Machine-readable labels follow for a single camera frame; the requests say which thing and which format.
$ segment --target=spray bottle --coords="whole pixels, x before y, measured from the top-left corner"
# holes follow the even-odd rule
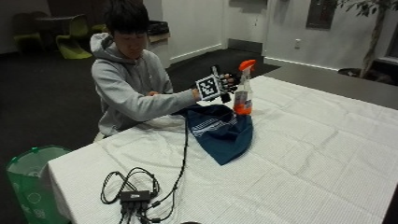
[[[239,84],[236,85],[234,111],[239,115],[250,115],[252,103],[252,91],[250,87],[250,71],[255,60],[247,60],[239,64],[238,70],[242,72]]]

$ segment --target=blue cloth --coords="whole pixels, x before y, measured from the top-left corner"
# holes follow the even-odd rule
[[[235,159],[248,148],[252,122],[224,105],[191,105],[182,109],[187,128],[196,141],[219,165]]]

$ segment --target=yellow chair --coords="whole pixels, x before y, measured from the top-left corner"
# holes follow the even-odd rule
[[[18,13],[13,15],[11,30],[11,37],[19,54],[22,54],[23,46],[31,42],[35,42],[39,45],[41,50],[45,51],[45,46],[34,26],[33,18],[27,13]]]
[[[55,37],[57,47],[65,59],[83,59],[91,56],[78,44],[78,40],[87,38],[86,18],[85,15],[78,15],[69,22],[69,34]]]
[[[97,33],[105,33],[107,30],[103,24],[95,24],[90,27],[90,31],[93,34],[97,34]]]

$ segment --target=green bin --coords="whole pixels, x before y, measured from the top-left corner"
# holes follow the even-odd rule
[[[69,151],[57,146],[34,147],[7,164],[9,181],[29,224],[67,223],[58,213],[51,188],[43,185],[38,176],[47,161]]]

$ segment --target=power adapter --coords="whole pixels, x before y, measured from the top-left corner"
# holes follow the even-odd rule
[[[148,201],[150,201],[148,190],[120,192],[120,203],[148,203]]]

